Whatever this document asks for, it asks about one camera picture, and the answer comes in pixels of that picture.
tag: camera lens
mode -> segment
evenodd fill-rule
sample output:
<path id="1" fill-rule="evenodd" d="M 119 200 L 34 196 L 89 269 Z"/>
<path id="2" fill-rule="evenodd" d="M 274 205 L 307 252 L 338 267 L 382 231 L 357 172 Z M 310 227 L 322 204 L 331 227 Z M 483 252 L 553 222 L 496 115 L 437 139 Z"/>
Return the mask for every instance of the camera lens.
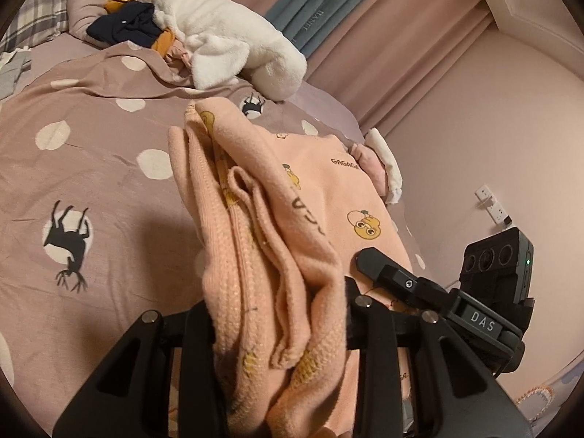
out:
<path id="1" fill-rule="evenodd" d="M 513 248 L 509 244 L 501 249 L 499 252 L 499 263 L 501 265 L 507 265 L 509 260 L 511 260 L 511 256 L 513 255 Z"/>
<path id="2" fill-rule="evenodd" d="M 478 268 L 482 272 L 490 269 L 491 265 L 493 265 L 494 259 L 495 259 L 495 253 L 494 253 L 493 249 L 485 250 L 483 253 L 481 253 L 481 258 L 479 258 Z"/>
<path id="3" fill-rule="evenodd" d="M 477 263 L 477 258 L 474 255 L 471 255 L 470 257 L 465 258 L 464 271 L 470 272 L 474 268 L 475 263 Z"/>

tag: pink curtain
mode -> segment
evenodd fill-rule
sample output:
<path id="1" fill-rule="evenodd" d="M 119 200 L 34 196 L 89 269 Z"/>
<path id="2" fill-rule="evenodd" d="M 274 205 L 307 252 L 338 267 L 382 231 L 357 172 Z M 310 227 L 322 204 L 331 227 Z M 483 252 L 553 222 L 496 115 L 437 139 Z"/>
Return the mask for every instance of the pink curtain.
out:
<path id="1" fill-rule="evenodd" d="M 277 0 L 233 0 L 265 14 Z M 385 136 L 493 18 L 484 0 L 363 0 L 308 60 L 307 81 Z"/>
<path id="2" fill-rule="evenodd" d="M 363 0 L 309 58 L 307 81 L 385 136 L 492 20 L 484 0 Z"/>

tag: electrical outlet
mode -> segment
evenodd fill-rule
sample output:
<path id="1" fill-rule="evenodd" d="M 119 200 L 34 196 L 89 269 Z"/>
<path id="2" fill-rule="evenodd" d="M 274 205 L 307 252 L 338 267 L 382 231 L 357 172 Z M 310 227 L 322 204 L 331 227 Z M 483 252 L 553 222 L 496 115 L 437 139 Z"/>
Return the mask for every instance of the electrical outlet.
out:
<path id="1" fill-rule="evenodd" d="M 493 198 L 493 204 L 487 207 L 487 211 L 491 215 L 492 219 L 497 225 L 503 223 L 504 219 L 507 217 L 507 212 L 504 211 L 503 206 L 500 202 Z"/>
<path id="2" fill-rule="evenodd" d="M 478 197 L 479 201 L 484 202 L 493 197 L 493 193 L 491 193 L 491 190 L 486 184 L 483 184 L 475 191 L 475 196 Z"/>

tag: gray cloth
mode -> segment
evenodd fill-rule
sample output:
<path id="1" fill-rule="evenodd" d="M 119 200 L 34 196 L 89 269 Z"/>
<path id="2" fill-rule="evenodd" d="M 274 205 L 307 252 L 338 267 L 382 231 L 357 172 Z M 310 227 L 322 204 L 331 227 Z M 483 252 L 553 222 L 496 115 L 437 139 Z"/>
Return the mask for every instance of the gray cloth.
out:
<path id="1" fill-rule="evenodd" d="M 20 74 L 30 69 L 30 51 L 19 51 L 0 69 L 0 100 L 14 93 Z"/>

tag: dark blue garment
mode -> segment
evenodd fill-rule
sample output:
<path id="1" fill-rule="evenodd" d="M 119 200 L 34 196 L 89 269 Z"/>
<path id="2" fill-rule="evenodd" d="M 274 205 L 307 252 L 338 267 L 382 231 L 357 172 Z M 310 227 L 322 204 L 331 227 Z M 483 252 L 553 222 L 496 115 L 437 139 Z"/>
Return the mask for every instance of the dark blue garment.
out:
<path id="1" fill-rule="evenodd" d="M 132 41 L 151 48 L 162 30 L 154 24 L 154 5 L 128 1 L 118 11 L 100 16 L 87 28 L 88 36 L 112 45 Z"/>

